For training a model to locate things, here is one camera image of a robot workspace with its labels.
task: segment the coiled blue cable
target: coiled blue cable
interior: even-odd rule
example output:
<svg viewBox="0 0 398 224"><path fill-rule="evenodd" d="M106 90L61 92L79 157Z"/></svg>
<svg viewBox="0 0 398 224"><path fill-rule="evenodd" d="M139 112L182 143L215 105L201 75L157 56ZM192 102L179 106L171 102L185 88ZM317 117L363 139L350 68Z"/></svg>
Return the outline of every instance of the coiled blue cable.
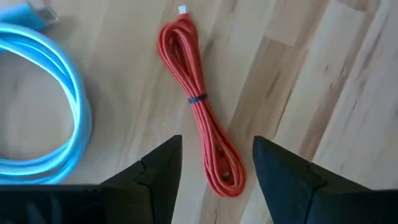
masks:
<svg viewBox="0 0 398 224"><path fill-rule="evenodd" d="M91 136L91 110L81 76L75 66L49 38L28 27L16 25L18 22L12 24L16 15L37 16L33 12L32 6L25 3L0 14L0 50L7 50L30 60L57 79L68 98L74 128L69 140L47 155L27 161L0 159L0 184L59 183L76 167ZM40 17L31 17L30 22L34 19ZM43 24L37 21L33 24L39 25L31 26L36 29L42 27L40 25L45 24L45 21Z"/></svg>

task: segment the cable connector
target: cable connector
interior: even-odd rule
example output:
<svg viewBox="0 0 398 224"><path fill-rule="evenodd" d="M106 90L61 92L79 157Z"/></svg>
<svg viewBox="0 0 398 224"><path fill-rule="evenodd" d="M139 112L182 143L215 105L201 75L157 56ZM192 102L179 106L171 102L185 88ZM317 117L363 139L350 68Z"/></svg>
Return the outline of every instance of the cable connector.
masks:
<svg viewBox="0 0 398 224"><path fill-rule="evenodd" d="M180 15L186 14L186 13L187 13L187 6L186 6L186 5L181 5L181 6L179 6L179 7L178 7L178 13L179 13Z"/></svg>
<svg viewBox="0 0 398 224"><path fill-rule="evenodd" d="M0 22L42 30L58 21L56 13L41 0L23 2L0 12Z"/></svg>

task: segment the red braided cable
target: red braided cable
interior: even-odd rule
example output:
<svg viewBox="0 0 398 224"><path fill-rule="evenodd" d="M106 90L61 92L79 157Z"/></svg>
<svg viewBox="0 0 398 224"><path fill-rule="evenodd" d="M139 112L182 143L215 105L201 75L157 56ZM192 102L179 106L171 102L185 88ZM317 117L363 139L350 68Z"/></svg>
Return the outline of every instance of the red braided cable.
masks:
<svg viewBox="0 0 398 224"><path fill-rule="evenodd" d="M210 187L219 196L237 197L244 189L246 171L206 99L198 33L188 14L179 15L175 22L162 28L157 50L187 96L194 100L191 106L199 127L203 166Z"/></svg>

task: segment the wood grain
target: wood grain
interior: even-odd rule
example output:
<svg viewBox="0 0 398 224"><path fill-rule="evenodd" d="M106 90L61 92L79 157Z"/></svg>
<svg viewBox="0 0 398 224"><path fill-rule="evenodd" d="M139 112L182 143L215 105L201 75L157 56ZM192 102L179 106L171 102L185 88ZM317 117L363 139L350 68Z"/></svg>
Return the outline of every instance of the wood grain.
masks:
<svg viewBox="0 0 398 224"><path fill-rule="evenodd" d="M183 134L173 223L272 223L252 164L259 134L368 187L398 186L398 3L47 2L60 22L45 33L78 66L93 109L90 145L65 183L100 183ZM155 50L180 4L199 30L210 102L248 170L238 198L219 198L207 186L190 106ZM4 52L0 74L2 157L36 157L68 138L70 109L52 77Z"/></svg>

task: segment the black plastic object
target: black plastic object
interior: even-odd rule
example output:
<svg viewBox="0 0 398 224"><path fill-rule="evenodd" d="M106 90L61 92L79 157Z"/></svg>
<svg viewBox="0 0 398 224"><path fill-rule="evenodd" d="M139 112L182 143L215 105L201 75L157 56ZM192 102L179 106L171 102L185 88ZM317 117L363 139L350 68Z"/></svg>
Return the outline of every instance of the black plastic object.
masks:
<svg viewBox="0 0 398 224"><path fill-rule="evenodd" d="M373 191L256 136L256 175L275 224L398 223L398 191Z"/></svg>
<svg viewBox="0 0 398 224"><path fill-rule="evenodd" d="M181 165L174 136L100 185L2 185L0 224L169 224Z"/></svg>

